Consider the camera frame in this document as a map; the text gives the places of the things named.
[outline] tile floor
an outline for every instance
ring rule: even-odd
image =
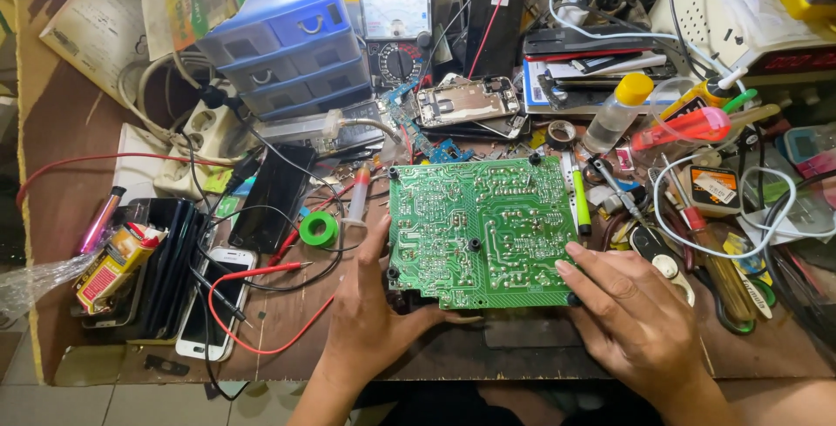
[[[24,323],[13,329],[26,331],[26,334],[0,384],[0,424],[281,426],[290,418],[301,392],[301,385],[296,382],[268,382],[267,389],[248,389],[235,402],[229,403],[221,398],[206,400],[201,384],[39,386],[27,325]],[[377,424],[388,410],[355,410],[346,425]]]

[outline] phone screen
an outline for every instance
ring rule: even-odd
[[[220,261],[219,263],[221,263],[221,266],[227,268],[229,271],[233,271],[234,273],[249,269],[249,267],[245,264],[226,263]],[[210,283],[214,284],[215,281],[224,276],[224,272],[218,270],[214,264],[208,264],[206,274],[204,275]],[[215,292],[221,292],[227,300],[237,302],[243,286],[243,279],[233,279],[219,283],[215,288]],[[203,314],[203,310],[206,307],[206,288],[201,286],[201,292],[204,293],[204,295],[200,296],[200,300],[195,299],[195,303],[192,305],[192,310],[189,312],[189,317],[185,321],[183,334],[180,336],[184,341],[191,341],[199,344],[206,342],[206,318]],[[227,328],[231,327],[235,321],[233,314],[217,298],[215,298],[212,302],[218,318],[225,322]],[[226,333],[220,326],[217,325],[217,322],[215,322],[215,319],[212,318],[211,313],[209,314],[209,328],[209,344],[213,346],[223,346],[223,342],[226,339]]]

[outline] pink tool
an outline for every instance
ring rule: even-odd
[[[722,109],[707,106],[636,132],[630,147],[639,151],[677,140],[718,142],[726,138],[731,128],[732,122]]]

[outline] cardboard box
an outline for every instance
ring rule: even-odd
[[[151,257],[166,235],[167,230],[138,223],[123,225],[73,284],[75,296],[87,314],[110,311],[108,297]]]

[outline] yellow bottle cap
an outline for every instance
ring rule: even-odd
[[[653,92],[653,80],[646,74],[627,74],[615,87],[615,99],[623,105],[637,106]]]

